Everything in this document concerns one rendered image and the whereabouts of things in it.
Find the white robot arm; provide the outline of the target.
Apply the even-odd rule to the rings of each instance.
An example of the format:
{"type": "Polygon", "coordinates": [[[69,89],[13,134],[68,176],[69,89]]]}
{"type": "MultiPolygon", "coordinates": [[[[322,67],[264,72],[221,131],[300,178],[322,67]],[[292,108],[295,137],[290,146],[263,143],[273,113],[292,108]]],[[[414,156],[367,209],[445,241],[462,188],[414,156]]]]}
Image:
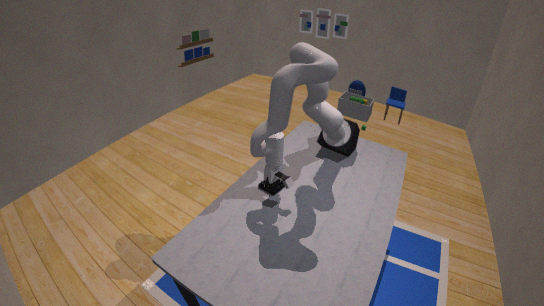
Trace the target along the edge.
{"type": "Polygon", "coordinates": [[[308,96],[303,103],[303,110],[319,126],[322,125],[326,129],[320,126],[325,131],[323,138],[327,144],[334,147],[342,146],[351,135],[350,126],[343,119],[343,115],[325,101],[329,94],[328,81],[338,72],[336,60],[304,42],[297,43],[291,48],[290,60],[294,64],[284,66],[274,75],[271,82],[268,119],[261,123],[251,136],[251,155],[266,156],[266,164],[272,167],[283,163],[282,131],[288,126],[293,94],[297,86],[306,84],[308,96]]]}

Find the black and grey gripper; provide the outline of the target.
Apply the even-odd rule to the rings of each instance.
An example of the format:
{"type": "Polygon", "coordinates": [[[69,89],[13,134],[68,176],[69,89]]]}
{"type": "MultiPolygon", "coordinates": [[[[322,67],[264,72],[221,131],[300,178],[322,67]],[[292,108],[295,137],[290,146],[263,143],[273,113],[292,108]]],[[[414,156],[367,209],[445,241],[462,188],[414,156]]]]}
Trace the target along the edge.
{"type": "Polygon", "coordinates": [[[277,167],[272,167],[272,166],[269,166],[269,165],[265,165],[265,170],[264,170],[264,181],[266,181],[266,186],[270,186],[270,190],[272,190],[273,192],[275,190],[277,190],[277,186],[278,186],[278,182],[279,182],[279,177],[277,177],[275,174],[277,172],[281,172],[283,173],[283,163],[282,165],[277,166],[277,167]],[[276,181],[277,180],[277,181],[276,181]]]}

